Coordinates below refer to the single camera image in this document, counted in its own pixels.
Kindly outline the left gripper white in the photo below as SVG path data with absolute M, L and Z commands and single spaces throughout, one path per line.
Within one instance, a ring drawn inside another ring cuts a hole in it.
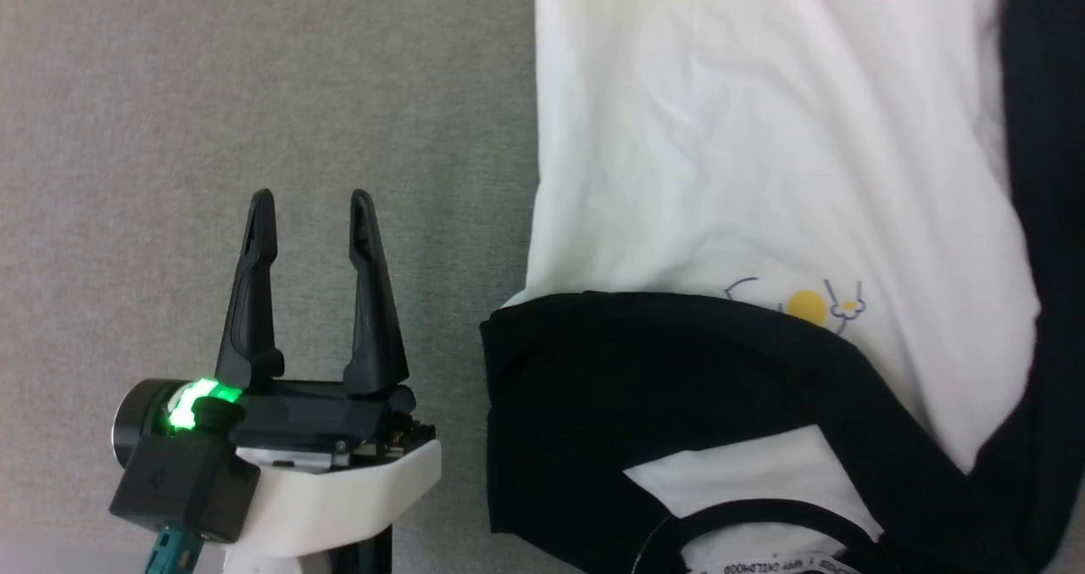
M 350 196 L 348 392 L 271 383 L 286 365 L 275 345 L 276 254 L 275 194 L 264 188 L 248 204 L 219 382 L 148 378 L 115 411 L 113 515 L 155 532 L 146 573 L 193 573 L 210 546 L 224 549 L 225 573 L 388 573 L 394 523 L 441 477 L 437 431 L 414 419 L 414 393 L 398 385 L 409 370 L 373 197 Z

